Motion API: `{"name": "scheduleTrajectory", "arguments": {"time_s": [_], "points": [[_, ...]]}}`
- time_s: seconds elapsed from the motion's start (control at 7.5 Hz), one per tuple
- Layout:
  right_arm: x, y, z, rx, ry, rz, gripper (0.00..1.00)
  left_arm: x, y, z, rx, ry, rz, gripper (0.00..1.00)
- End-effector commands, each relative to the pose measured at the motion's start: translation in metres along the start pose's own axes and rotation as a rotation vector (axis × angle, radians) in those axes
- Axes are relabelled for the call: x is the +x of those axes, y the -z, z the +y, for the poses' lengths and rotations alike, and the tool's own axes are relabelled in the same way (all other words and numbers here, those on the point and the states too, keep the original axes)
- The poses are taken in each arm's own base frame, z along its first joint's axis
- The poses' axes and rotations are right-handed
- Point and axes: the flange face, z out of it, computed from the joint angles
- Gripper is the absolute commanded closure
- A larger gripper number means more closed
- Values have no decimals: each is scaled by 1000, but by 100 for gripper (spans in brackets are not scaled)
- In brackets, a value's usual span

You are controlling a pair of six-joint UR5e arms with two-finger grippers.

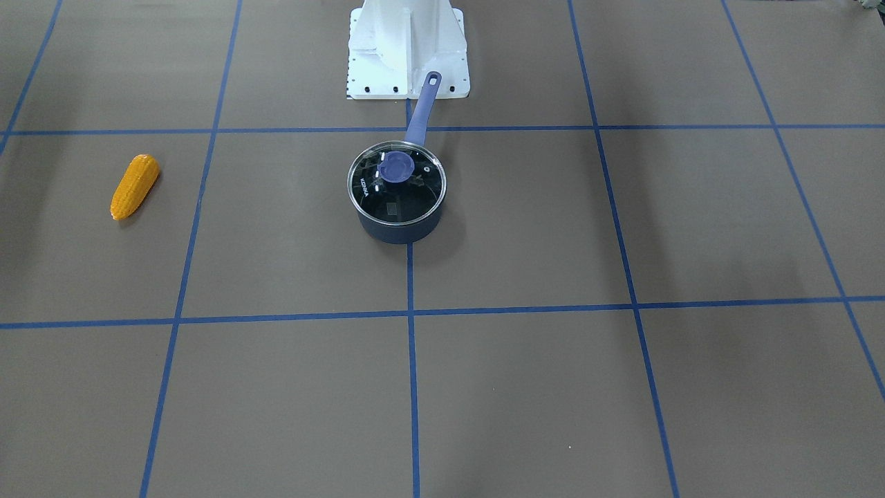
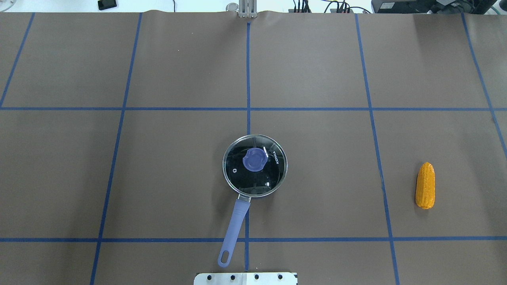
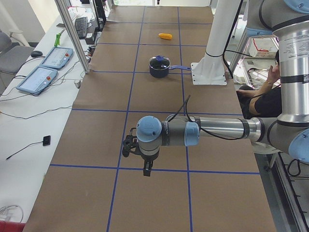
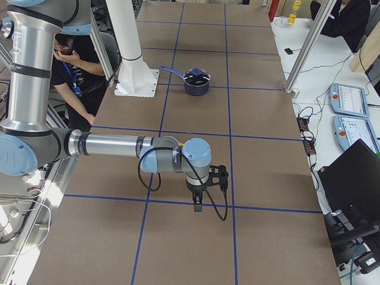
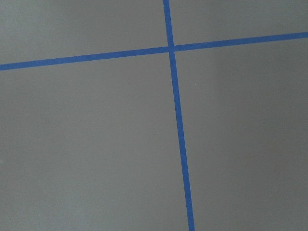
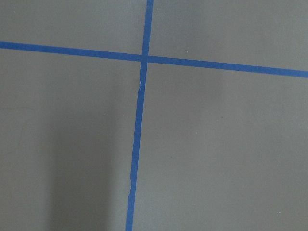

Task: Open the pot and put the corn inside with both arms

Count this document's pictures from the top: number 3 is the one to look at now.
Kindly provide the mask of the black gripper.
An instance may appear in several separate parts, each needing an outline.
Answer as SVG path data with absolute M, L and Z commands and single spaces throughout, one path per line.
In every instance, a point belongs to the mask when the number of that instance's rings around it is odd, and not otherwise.
M 144 160 L 144 166 L 143 166 L 143 175 L 144 176 L 150 176 L 154 161 L 154 156 L 142 156 Z

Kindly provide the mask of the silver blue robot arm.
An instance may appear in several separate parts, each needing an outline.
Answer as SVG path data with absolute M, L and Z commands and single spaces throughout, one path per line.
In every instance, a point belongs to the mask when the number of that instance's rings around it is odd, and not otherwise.
M 252 119 L 145 116 L 137 123 L 136 152 L 151 174 L 161 146 L 197 145 L 201 136 L 250 139 L 297 160 L 309 160 L 309 3 L 306 0 L 252 0 L 247 27 L 266 29 L 279 39 L 282 113 Z

